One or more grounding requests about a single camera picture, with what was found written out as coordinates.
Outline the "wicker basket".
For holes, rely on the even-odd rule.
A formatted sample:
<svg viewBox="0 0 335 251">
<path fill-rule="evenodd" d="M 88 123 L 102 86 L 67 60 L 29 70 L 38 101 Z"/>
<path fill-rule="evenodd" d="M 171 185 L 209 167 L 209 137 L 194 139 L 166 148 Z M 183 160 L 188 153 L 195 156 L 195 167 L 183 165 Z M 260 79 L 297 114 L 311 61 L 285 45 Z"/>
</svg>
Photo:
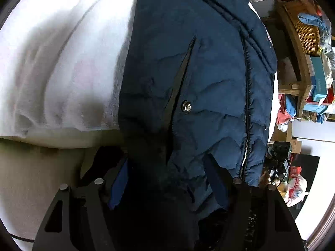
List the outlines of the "wicker basket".
<svg viewBox="0 0 335 251">
<path fill-rule="evenodd" d="M 317 7 L 314 2 L 311 0 L 292 0 L 284 2 L 282 6 L 297 32 L 305 54 L 318 56 L 320 53 L 320 34 L 318 28 L 304 24 L 298 19 L 300 13 L 316 15 L 318 17 Z"/>
</svg>

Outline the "folded coral blue towels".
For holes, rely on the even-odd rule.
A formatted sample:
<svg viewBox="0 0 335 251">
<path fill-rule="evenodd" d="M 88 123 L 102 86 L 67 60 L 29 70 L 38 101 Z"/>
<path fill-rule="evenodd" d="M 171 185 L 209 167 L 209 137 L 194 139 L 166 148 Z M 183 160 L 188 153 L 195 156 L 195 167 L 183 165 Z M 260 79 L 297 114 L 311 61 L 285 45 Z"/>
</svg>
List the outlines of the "folded coral blue towels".
<svg viewBox="0 0 335 251">
<path fill-rule="evenodd" d="M 296 97 L 289 94 L 279 94 L 279 110 L 277 113 L 276 126 L 281 132 L 287 132 L 289 122 L 296 114 Z"/>
</svg>

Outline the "navy blue puffer jacket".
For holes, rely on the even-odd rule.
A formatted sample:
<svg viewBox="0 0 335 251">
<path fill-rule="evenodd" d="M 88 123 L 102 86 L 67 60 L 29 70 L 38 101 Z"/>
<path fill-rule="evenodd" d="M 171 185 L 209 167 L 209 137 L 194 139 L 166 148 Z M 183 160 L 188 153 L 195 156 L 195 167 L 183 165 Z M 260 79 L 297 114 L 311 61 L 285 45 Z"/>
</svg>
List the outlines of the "navy blue puffer jacket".
<svg viewBox="0 0 335 251">
<path fill-rule="evenodd" d="M 203 158 L 257 185 L 277 58 L 249 0 L 137 0 L 118 121 L 128 180 L 117 250 L 222 249 L 238 220 Z"/>
</svg>

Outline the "white pink blanket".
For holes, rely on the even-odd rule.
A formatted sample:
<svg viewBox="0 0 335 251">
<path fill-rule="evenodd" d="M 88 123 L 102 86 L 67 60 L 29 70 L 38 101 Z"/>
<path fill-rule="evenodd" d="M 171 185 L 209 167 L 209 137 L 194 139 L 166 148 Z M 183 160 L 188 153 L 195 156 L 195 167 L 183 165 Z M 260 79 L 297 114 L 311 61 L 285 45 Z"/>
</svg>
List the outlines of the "white pink blanket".
<svg viewBox="0 0 335 251">
<path fill-rule="evenodd" d="M 17 0 L 1 28 L 1 137 L 89 147 L 115 136 L 137 0 Z"/>
</svg>

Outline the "light blue shoe box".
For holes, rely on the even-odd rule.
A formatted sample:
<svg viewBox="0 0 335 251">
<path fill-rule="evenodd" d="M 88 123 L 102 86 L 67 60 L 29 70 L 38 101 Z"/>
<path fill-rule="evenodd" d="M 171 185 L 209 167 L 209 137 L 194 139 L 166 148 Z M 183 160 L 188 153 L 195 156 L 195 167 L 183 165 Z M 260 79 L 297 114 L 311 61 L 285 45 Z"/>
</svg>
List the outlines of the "light blue shoe box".
<svg viewBox="0 0 335 251">
<path fill-rule="evenodd" d="M 311 57 L 311 61 L 314 69 L 313 84 L 315 85 L 312 98 L 314 102 L 320 102 L 328 94 L 324 68 L 320 57 Z"/>
</svg>

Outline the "cream leather sofa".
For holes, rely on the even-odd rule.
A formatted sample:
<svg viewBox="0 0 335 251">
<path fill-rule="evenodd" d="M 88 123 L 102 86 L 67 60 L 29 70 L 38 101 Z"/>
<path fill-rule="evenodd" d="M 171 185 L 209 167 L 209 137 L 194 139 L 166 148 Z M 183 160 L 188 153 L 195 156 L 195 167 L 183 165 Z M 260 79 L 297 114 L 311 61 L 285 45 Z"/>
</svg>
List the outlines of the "cream leather sofa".
<svg viewBox="0 0 335 251">
<path fill-rule="evenodd" d="M 121 143 L 117 130 L 33 130 L 1 137 L 1 221 L 21 250 L 31 250 L 43 217 L 63 183 L 74 185 L 101 145 Z"/>
</svg>

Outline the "blue cloth in basket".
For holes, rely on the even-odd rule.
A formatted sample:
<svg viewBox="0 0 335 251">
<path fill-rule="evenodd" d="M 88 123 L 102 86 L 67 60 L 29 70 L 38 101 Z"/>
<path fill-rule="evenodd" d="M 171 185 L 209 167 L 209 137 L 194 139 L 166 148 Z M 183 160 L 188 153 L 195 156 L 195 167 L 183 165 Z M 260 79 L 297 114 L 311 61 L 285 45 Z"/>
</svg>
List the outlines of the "blue cloth in basket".
<svg viewBox="0 0 335 251">
<path fill-rule="evenodd" d="M 310 15 L 307 13 L 299 13 L 298 19 L 306 25 L 317 27 L 321 32 L 331 32 L 331 24 L 328 18 Z"/>
</svg>

